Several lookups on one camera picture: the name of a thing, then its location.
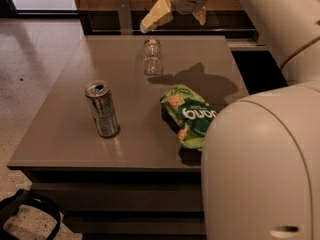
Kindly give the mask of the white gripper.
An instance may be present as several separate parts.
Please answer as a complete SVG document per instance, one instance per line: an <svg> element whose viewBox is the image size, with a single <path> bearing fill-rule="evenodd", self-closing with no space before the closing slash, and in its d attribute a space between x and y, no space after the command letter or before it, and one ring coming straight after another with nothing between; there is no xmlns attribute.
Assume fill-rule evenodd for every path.
<svg viewBox="0 0 320 240"><path fill-rule="evenodd" d="M201 26L206 23L208 0L158 0L140 23L140 31L148 33L173 20L172 11L182 15L193 14Z"/></svg>

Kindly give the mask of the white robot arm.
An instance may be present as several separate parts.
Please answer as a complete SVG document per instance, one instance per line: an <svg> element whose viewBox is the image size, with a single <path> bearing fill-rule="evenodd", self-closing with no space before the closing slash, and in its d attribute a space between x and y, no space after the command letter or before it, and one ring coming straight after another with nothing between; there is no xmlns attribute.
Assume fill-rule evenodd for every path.
<svg viewBox="0 0 320 240"><path fill-rule="evenodd" d="M239 0L288 82L224 108L201 157L207 240L320 240L320 0Z"/></svg>

